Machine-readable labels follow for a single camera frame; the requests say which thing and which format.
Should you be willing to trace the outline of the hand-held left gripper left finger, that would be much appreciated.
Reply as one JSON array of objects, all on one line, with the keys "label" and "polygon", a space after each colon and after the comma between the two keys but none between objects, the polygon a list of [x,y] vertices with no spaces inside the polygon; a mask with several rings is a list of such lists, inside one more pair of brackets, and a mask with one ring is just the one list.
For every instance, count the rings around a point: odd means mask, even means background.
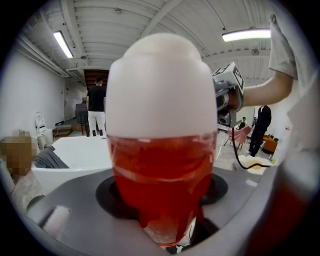
[{"label": "hand-held left gripper left finger", "polygon": [[62,234],[70,217],[71,210],[65,206],[57,205],[47,212],[38,223],[38,226],[54,239]]}]

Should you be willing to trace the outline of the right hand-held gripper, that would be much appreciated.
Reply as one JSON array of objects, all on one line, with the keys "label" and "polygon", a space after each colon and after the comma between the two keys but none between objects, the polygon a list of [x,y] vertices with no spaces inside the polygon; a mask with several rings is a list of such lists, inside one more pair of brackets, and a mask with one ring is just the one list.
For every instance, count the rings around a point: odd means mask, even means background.
[{"label": "right hand-held gripper", "polygon": [[234,128],[238,125],[237,113],[244,105],[245,81],[234,62],[212,74],[216,95],[217,121],[220,125]]}]

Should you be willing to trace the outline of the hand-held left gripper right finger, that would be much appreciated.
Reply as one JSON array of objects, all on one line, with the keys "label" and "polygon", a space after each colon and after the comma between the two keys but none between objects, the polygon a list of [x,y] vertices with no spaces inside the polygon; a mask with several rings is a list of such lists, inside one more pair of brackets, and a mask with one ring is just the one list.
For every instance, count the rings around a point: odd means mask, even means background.
[{"label": "hand-held left gripper right finger", "polygon": [[246,255],[278,254],[295,235],[318,193],[318,150],[288,155],[278,166],[267,208],[254,228]]}]

